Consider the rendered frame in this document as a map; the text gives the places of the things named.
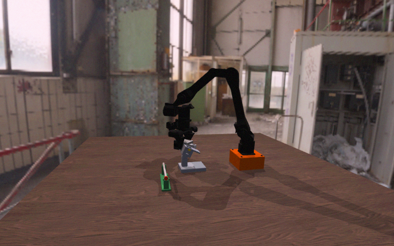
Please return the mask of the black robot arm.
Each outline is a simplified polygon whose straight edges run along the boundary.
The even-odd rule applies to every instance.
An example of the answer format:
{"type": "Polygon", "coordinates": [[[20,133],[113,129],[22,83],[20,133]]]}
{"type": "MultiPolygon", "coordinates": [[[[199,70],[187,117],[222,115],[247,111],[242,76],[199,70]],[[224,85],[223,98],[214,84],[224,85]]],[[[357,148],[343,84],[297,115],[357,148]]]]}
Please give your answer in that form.
{"type": "Polygon", "coordinates": [[[178,115],[179,118],[190,118],[190,109],[193,109],[194,106],[192,106],[192,104],[182,104],[189,103],[194,98],[195,94],[215,77],[226,78],[226,81],[231,88],[237,116],[237,122],[234,124],[234,126],[236,128],[236,133],[240,137],[238,152],[242,155],[255,155],[254,134],[250,131],[250,126],[246,120],[239,90],[239,72],[233,67],[229,67],[227,69],[211,68],[192,86],[180,92],[177,95],[177,99],[174,103],[166,102],[163,108],[163,115],[174,117],[178,115]],[[178,105],[182,105],[182,107],[178,107],[178,105]]]}

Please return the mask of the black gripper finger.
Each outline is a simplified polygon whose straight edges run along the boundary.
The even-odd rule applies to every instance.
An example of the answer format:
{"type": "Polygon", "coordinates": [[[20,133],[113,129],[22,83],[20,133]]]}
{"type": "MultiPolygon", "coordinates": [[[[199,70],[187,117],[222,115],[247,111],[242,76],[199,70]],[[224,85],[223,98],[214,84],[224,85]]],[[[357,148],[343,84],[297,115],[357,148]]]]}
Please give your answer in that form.
{"type": "Polygon", "coordinates": [[[185,137],[181,137],[181,138],[175,138],[178,144],[179,149],[182,149],[183,143],[184,143],[184,139],[185,137]]]}
{"type": "Polygon", "coordinates": [[[183,133],[183,134],[185,136],[185,139],[191,140],[195,133],[183,133]]]}

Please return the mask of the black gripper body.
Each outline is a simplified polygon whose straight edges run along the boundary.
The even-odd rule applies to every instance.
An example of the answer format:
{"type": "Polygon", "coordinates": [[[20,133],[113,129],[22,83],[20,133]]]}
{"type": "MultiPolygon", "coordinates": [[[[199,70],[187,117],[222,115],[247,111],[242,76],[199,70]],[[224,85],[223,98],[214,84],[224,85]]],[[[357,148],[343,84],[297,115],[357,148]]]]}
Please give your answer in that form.
{"type": "Polygon", "coordinates": [[[168,132],[169,137],[174,137],[174,138],[181,138],[183,137],[183,133],[192,133],[192,131],[197,132],[198,128],[196,126],[191,126],[190,118],[178,118],[178,128],[177,130],[171,130],[168,132]]]}

